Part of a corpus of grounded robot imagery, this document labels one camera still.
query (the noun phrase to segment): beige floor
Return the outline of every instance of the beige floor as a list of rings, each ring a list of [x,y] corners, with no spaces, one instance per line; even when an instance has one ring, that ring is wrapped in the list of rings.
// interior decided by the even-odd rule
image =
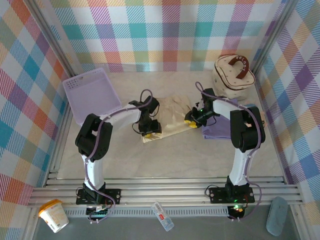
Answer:
[[[188,95],[193,104],[201,98],[194,87],[200,81],[204,88],[212,86],[212,74],[202,72],[126,72],[108,73],[122,105],[138,100],[143,89],[150,89],[157,98],[172,94]],[[245,103],[260,109],[254,88]],[[75,146],[80,126],[72,120],[58,178],[84,178],[83,161]],[[252,177],[282,176],[275,148],[266,128],[266,141],[261,145],[251,167]],[[103,161],[105,178],[150,177],[226,177],[233,166],[234,147],[229,140],[204,139],[201,129],[190,129],[180,134],[143,144],[141,137],[126,126],[112,133],[109,151]]]

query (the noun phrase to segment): red handle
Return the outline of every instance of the red handle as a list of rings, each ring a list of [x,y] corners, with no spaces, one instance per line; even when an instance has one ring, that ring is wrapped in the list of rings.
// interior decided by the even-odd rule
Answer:
[[[233,59],[231,59],[231,61],[229,62],[229,64],[231,66],[233,66],[236,62],[242,62],[243,67],[241,72],[238,74],[238,76],[236,76],[237,79],[243,79],[248,71],[249,71],[249,61],[245,56],[235,56]]]

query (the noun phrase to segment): tan fabric bag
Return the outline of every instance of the tan fabric bag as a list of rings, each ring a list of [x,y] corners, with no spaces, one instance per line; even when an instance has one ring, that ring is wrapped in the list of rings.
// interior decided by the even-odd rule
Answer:
[[[185,124],[185,116],[191,110],[190,101],[186,95],[173,95],[166,98],[156,98],[159,101],[159,111],[154,119],[161,124],[162,133],[142,136],[142,142],[162,139],[174,134],[192,129]]]

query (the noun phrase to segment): metal rail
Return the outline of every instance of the metal rail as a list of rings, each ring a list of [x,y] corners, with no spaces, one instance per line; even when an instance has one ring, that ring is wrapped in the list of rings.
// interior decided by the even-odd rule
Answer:
[[[64,207],[79,207],[75,204],[76,189],[82,186],[84,180],[56,179],[56,176],[56,173],[50,173],[46,187],[34,189],[29,207],[39,207],[52,199],[60,199]],[[262,188],[262,205],[271,204],[276,196],[281,196],[290,205],[302,204],[298,187],[285,184],[282,177],[250,179]],[[226,182],[223,177],[105,179],[105,182],[110,189],[122,189],[120,207],[149,207],[155,201],[161,202],[164,207],[228,206],[227,203],[210,204],[204,193],[208,185],[223,187]],[[258,199],[259,189],[255,186],[253,193]]]
[[[41,32],[45,36],[46,40],[48,41],[50,47],[56,54],[56,57],[59,59],[61,65],[63,66],[65,72],[68,74],[69,77],[75,76],[75,72],[71,67],[68,59],[66,58],[64,51],[62,50],[58,40],[55,37],[55,34],[52,32],[51,27],[49,26],[46,18],[43,16],[39,6],[35,2],[35,0],[23,0],[25,5],[28,7],[29,11],[31,12],[32,16],[34,17],[36,23],[39,25]]]
[[[57,134],[55,146],[49,161],[49,167],[45,172],[45,177],[42,182],[42,187],[46,186],[47,180],[50,178],[49,175],[52,175],[51,171],[56,171],[55,174],[56,175],[58,174],[62,156],[66,147],[66,142],[67,142],[67,137],[68,137],[72,117],[73,117],[73,114],[71,111],[70,104],[67,103],[64,114],[63,114],[63,118],[61,121],[61,125],[59,127],[59,131]]]

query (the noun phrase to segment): checkered backdrop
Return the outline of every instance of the checkered backdrop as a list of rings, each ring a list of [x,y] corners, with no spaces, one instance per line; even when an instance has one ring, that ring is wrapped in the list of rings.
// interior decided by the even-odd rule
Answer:
[[[284,0],[37,0],[75,72],[212,70],[252,60]]]
[[[259,48],[257,49],[254,58],[251,62],[250,68],[253,69],[253,67],[255,66],[257,60],[259,59],[262,50],[264,49],[266,43],[268,42],[268,40],[270,39],[270,35],[274,32],[277,31],[277,26],[280,20],[280,17],[283,13],[284,7],[286,5],[286,3],[288,2],[288,0],[281,0],[281,3],[278,5],[278,9],[276,10],[271,23],[269,24],[269,27],[267,29],[267,31],[265,32],[265,35],[260,43]]]
[[[320,239],[320,1],[300,0],[258,76],[283,168]]]
[[[66,73],[22,0],[0,0],[0,240],[18,238],[67,102]]]

